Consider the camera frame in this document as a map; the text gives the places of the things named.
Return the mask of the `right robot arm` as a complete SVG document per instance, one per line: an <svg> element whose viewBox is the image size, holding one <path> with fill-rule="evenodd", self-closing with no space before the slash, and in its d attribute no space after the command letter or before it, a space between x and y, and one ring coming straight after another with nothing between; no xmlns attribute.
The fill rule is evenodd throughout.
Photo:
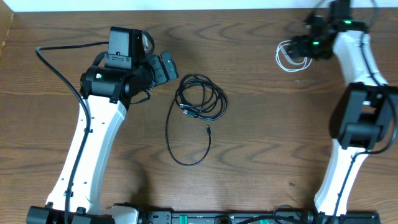
<svg viewBox="0 0 398 224"><path fill-rule="evenodd" d="M353 19L351 3L331 1L327 18L312 10L305 19L307 35L296 35L276 49L299 70L314 60L337 57L346 89L331 114L331 157L315 211L302 223L367 221L370 214L350 215L347 203L358 172L370 155L387 151L397 137L397 87L381 75L370 47L370 24Z"/></svg>

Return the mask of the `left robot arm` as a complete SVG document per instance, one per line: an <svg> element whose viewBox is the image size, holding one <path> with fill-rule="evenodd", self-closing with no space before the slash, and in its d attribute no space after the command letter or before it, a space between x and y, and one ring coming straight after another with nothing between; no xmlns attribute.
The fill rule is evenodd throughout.
<svg viewBox="0 0 398 224"><path fill-rule="evenodd" d="M145 30L112 27L108 49L97 55L73 89L80 110L60 177L43 207L29 209L27 223L145 223L138 208L116 203L101 209L104 172L114 138L132 98L178 77L168 51L154 53Z"/></svg>

